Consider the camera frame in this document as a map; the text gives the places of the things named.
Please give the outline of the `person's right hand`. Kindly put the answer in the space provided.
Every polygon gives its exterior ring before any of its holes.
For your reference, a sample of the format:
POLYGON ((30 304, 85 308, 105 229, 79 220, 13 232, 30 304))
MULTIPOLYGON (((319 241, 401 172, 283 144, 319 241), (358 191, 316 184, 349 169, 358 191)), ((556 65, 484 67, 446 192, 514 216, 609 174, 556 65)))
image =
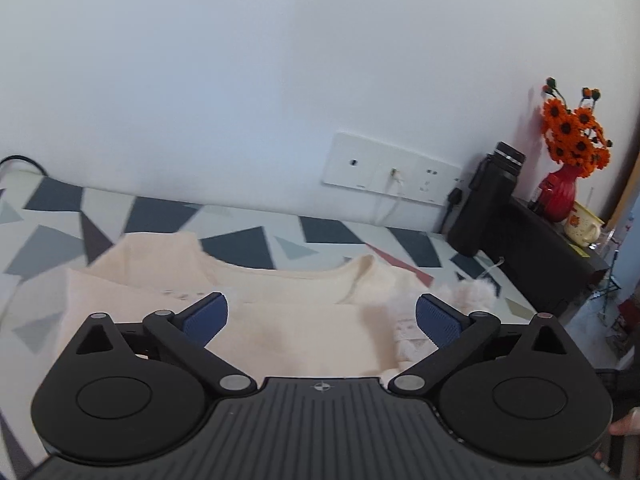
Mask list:
POLYGON ((623 418, 612 422, 608 432, 613 437, 638 436, 640 434, 640 408, 632 408, 623 418))

